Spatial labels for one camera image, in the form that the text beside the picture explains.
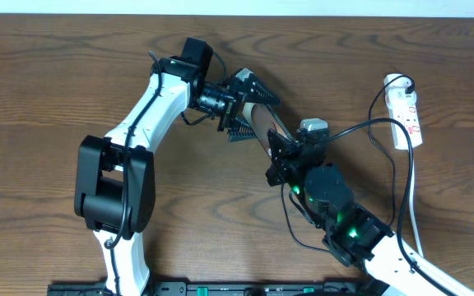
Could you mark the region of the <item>Galaxy smartphone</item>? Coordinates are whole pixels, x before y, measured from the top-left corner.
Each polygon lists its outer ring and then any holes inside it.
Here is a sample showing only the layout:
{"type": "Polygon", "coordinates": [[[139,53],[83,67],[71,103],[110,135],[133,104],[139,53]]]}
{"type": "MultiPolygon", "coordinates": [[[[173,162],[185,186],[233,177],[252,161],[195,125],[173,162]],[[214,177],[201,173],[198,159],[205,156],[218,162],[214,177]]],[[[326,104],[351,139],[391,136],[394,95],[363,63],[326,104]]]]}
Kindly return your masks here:
{"type": "Polygon", "coordinates": [[[255,136],[269,158],[272,151],[267,137],[269,130],[279,133],[287,139],[291,139],[291,134],[286,130],[281,120],[275,112],[265,104],[245,103],[242,111],[244,118],[252,128],[255,136]]]}

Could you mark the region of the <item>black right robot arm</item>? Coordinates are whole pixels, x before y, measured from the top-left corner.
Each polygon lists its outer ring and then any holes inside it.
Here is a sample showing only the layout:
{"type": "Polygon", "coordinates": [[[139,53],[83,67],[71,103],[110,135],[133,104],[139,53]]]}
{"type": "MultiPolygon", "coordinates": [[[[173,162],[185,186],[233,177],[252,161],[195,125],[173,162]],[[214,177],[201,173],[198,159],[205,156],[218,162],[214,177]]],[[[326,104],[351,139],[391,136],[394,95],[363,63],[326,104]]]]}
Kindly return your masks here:
{"type": "Polygon", "coordinates": [[[384,286],[385,295],[472,295],[466,285],[412,249],[402,236],[356,203],[335,166],[325,164],[326,128],[301,129],[298,139],[267,132],[270,185],[288,185],[289,197],[313,226],[324,231],[326,252],[384,286]]]}

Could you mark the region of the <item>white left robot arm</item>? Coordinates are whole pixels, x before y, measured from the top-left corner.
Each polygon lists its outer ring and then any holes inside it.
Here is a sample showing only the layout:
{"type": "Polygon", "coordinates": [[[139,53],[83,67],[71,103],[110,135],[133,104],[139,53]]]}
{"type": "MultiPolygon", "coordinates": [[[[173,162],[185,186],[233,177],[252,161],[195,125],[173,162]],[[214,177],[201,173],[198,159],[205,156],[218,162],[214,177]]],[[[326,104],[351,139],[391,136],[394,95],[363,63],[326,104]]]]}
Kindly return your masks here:
{"type": "Polygon", "coordinates": [[[151,272],[142,233],[156,203],[154,158],[173,121],[187,109],[219,118],[218,131],[238,140],[250,127],[238,115],[243,103],[279,104],[250,70],[207,81],[212,47],[189,37],[180,55],[154,58],[145,93],[127,117],[103,137],[80,144],[74,211],[100,242],[108,272],[103,291],[142,295],[151,272]]]}

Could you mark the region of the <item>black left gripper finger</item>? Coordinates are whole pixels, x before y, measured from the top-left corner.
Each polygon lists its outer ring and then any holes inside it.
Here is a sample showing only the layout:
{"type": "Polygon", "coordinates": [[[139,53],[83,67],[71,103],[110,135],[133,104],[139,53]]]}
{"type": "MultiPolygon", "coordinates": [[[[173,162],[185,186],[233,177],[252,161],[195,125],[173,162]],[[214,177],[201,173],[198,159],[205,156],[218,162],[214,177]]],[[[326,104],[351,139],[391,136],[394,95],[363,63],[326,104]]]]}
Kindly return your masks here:
{"type": "Polygon", "coordinates": [[[234,117],[227,116],[225,119],[225,128],[229,136],[228,142],[246,141],[256,138],[249,122],[239,114],[234,117]]]}
{"type": "Polygon", "coordinates": [[[281,98],[271,92],[256,76],[244,80],[244,102],[278,105],[281,98]]]}

